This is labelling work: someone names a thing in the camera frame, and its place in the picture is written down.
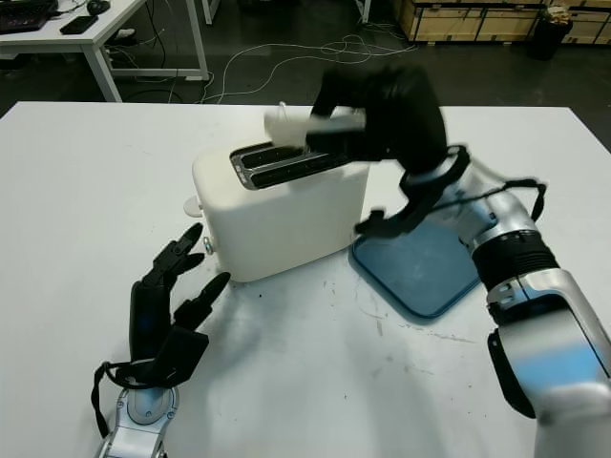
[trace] floor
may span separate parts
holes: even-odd
[[[154,18],[166,49],[166,66],[195,66],[194,45],[188,27],[183,27],[187,24],[186,7],[180,0],[149,2],[152,6],[155,2]],[[358,18],[352,0],[284,0],[280,5],[266,4],[264,10],[251,12],[242,11],[238,0],[221,0],[214,26],[202,27],[209,70],[215,75],[205,95],[220,94],[224,86],[225,93],[253,94],[225,95],[221,103],[310,104],[323,71],[334,65],[333,61],[367,60],[359,66],[415,62],[428,69],[443,105],[568,106],[611,150],[611,49],[561,48],[549,62],[529,58],[521,46],[475,44],[421,46],[389,56],[367,56],[368,52],[382,54],[408,49],[409,44],[397,34],[398,29],[386,26],[393,21],[384,0],[374,0],[372,8],[372,20],[383,27],[363,27]],[[137,30],[139,41],[154,36],[144,9],[126,27]],[[350,43],[342,44],[343,37]],[[379,48],[365,48],[359,40]],[[261,47],[240,55],[226,67],[236,52],[265,43],[318,48],[331,42],[336,43],[328,45],[325,52]],[[343,47],[347,52],[338,55],[329,50]],[[316,59],[303,58],[306,55]],[[158,66],[162,50],[159,44],[152,50],[139,45],[121,49],[113,56],[129,65],[132,59],[139,66]],[[299,58],[278,67],[268,84],[264,84],[277,64],[294,57]],[[122,96],[131,102],[166,103],[172,85],[173,80],[117,81]],[[177,80],[172,102],[198,102],[204,98],[202,88],[200,82]],[[0,115],[17,100],[101,101],[102,97],[80,56],[38,55],[22,69],[4,71],[0,76]],[[204,103],[217,101],[218,98],[212,98]]]

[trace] toaster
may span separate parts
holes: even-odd
[[[206,250],[234,281],[254,281],[349,246],[369,167],[307,147],[262,143],[206,152],[193,164]]]

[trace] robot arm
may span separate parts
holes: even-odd
[[[131,361],[104,363],[95,372],[91,399],[103,438],[98,458],[167,457],[163,437],[179,408],[178,385],[189,380],[208,346],[208,337],[196,329],[212,312],[212,302],[230,279],[226,272],[219,274],[197,298],[176,310],[171,323],[174,284],[180,274],[203,261],[203,254],[189,254],[201,230],[201,224],[195,224],[180,239],[170,241],[153,261],[150,272],[132,287]],[[99,383],[104,375],[123,387],[112,431],[99,408]]]
[[[397,160],[409,198],[398,214],[374,210],[359,233],[396,237],[424,218],[454,229],[469,250],[498,328],[488,346],[501,390],[537,418],[535,456],[608,457],[611,450],[611,343],[571,274],[559,267],[534,219],[545,186],[533,179],[491,189],[493,175],[462,146],[446,144],[443,118],[424,72],[326,75],[312,113],[336,105],[363,109],[365,128],[316,133],[310,148],[351,160]],[[507,189],[535,187],[532,215]]]

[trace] black trash can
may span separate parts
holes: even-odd
[[[568,24],[555,24],[541,17],[535,27],[533,40],[528,44],[528,55],[537,60],[550,60],[558,48],[564,35],[573,29],[573,21]]]

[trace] white desk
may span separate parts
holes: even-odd
[[[193,222],[182,213],[191,162],[263,140],[264,110],[19,103],[0,121],[6,456],[93,456],[93,371],[128,357],[131,284]],[[444,114],[451,141],[469,142],[491,167],[549,180],[539,226],[611,329],[608,152],[568,109]],[[26,125],[38,135],[23,135]],[[372,167],[365,213],[403,202],[400,176],[393,164]],[[213,257],[181,278],[173,303],[214,270]],[[484,297],[477,288],[416,327],[361,281],[346,252],[236,285],[204,325],[211,344],[180,389],[166,449],[177,458],[530,456],[534,423],[500,393]],[[104,382],[106,412],[117,393]]]
[[[89,15],[85,6],[50,20],[39,31],[10,33],[0,35],[0,52],[37,53],[37,52],[83,52],[94,73],[95,81],[109,102],[120,102],[121,96],[116,88],[115,76],[195,76],[208,79],[208,69],[203,53],[200,26],[194,0],[186,0],[191,30],[195,40],[200,67],[197,69],[113,69],[102,47],[113,33],[140,8],[146,0],[111,0],[111,8],[100,14],[99,19],[80,35],[62,35],[62,27],[79,15]],[[70,0],[59,0],[59,10],[69,10],[74,6]]]

